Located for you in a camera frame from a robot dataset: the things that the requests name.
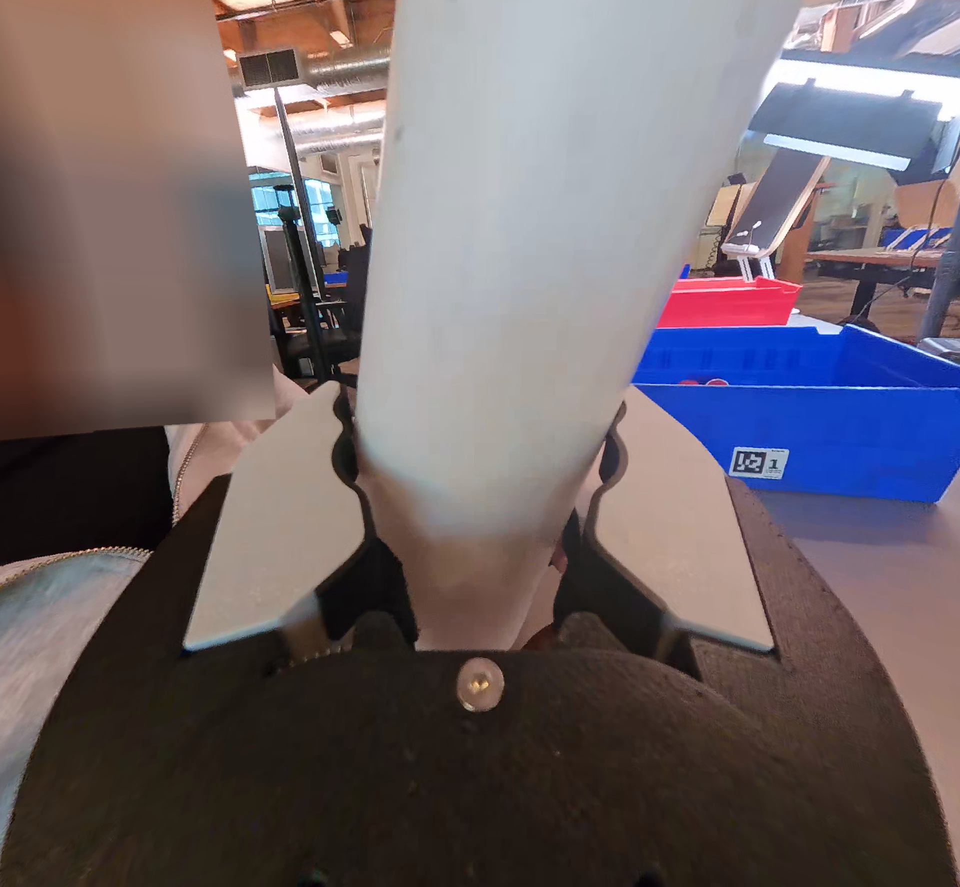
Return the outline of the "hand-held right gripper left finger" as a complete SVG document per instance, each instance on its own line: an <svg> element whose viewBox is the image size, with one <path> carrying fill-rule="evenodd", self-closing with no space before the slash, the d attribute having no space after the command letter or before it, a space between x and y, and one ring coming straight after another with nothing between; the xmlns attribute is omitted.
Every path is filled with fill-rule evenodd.
<svg viewBox="0 0 960 887"><path fill-rule="evenodd" d="M368 613L419 631L402 564L357 484L353 416L327 383L246 447L229 478L184 634L197 652L278 634L289 654L326 654Z"/></svg>

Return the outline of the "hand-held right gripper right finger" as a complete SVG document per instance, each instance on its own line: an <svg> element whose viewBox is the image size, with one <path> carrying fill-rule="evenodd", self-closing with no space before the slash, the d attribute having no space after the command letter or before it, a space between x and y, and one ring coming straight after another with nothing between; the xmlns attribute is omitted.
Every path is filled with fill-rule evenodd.
<svg viewBox="0 0 960 887"><path fill-rule="evenodd" d="M693 638L774 652L727 475L701 442L630 386L598 457L585 512L564 532L555 627L594 615L658 662Z"/></svg>

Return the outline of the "white bottle black cap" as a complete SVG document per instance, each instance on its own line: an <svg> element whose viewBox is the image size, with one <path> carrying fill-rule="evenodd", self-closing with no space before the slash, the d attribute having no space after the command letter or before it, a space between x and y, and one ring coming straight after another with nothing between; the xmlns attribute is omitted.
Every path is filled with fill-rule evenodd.
<svg viewBox="0 0 960 887"><path fill-rule="evenodd" d="M802 0L396 0L356 424L421 651L513 647Z"/></svg>

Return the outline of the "blue bin white tag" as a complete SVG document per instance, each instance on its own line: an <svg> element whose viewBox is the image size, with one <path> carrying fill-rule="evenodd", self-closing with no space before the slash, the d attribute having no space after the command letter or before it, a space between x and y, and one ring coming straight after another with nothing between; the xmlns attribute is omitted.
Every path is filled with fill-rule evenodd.
<svg viewBox="0 0 960 887"><path fill-rule="evenodd" d="M859 327L657 329L632 384L760 489L936 504L958 474L958 365Z"/></svg>

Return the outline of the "red plastic bin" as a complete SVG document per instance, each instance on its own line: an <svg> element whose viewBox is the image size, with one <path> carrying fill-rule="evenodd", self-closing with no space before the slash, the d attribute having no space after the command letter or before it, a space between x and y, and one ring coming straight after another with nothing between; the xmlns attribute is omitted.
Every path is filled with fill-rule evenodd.
<svg viewBox="0 0 960 887"><path fill-rule="evenodd" d="M658 329L785 327L802 285L758 277L678 280L656 324Z"/></svg>

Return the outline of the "black slanted pole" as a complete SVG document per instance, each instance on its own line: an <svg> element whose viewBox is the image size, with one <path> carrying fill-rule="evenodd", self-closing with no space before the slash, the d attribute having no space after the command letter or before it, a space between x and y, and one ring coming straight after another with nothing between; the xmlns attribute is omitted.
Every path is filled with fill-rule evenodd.
<svg viewBox="0 0 960 887"><path fill-rule="evenodd" d="M296 145L282 99L282 91L275 86L271 89L271 92L289 161L295 195L295 204L286 207L280 206L278 215L283 224L287 247L294 266L296 292L298 293L298 304L307 335L309 359L313 367L314 378L319 386L323 386L330 382L332 368L324 347L324 329L321 326L321 318L307 262L307 257L311 257L311 251L316 248L316 238L311 216L304 215L304 210L309 210L309 202L299 166Z"/></svg>

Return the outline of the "wooden office table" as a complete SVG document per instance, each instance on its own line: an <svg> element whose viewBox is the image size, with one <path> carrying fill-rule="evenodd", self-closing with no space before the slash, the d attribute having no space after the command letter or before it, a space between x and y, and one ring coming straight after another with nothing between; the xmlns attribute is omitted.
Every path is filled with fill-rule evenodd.
<svg viewBox="0 0 960 887"><path fill-rule="evenodd" d="M847 319L863 320L883 291L931 290L943 253L941 248L819 250L807 256L807 266L822 278L855 283Z"/></svg>

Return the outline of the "black board wooden edge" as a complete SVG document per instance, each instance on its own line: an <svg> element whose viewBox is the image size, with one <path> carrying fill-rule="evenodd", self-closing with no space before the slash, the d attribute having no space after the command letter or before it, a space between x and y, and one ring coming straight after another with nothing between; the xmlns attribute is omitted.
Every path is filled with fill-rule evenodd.
<svg viewBox="0 0 960 887"><path fill-rule="evenodd" d="M777 149L721 244L722 254L736 262L743 281L755 281L756 271L762 279L774 279L774 254L808 204L831 160L818 152Z"/></svg>

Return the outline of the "black light stand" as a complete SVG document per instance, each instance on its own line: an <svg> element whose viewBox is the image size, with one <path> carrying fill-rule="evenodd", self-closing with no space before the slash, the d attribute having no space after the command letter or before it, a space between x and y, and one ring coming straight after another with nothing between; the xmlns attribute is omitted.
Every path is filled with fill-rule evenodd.
<svg viewBox="0 0 960 887"><path fill-rule="evenodd" d="M917 344L938 338L959 291L959 216L937 266L934 284L917 331Z"/></svg>

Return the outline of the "LED light panel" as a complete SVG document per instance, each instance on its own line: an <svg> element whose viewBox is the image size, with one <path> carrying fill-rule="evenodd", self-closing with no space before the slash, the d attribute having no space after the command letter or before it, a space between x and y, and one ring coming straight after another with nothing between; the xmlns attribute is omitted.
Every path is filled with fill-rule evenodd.
<svg viewBox="0 0 960 887"><path fill-rule="evenodd" d="M958 58L863 65L778 59L748 130L774 148L875 166L901 185L958 160Z"/></svg>

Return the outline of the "grey air vent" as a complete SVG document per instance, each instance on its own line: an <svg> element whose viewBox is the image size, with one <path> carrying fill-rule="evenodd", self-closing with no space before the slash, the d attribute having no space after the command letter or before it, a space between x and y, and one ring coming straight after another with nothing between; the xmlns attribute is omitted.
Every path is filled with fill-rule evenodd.
<svg viewBox="0 0 960 887"><path fill-rule="evenodd" d="M245 92L279 89L304 82L303 58L293 47L238 53L237 65Z"/></svg>

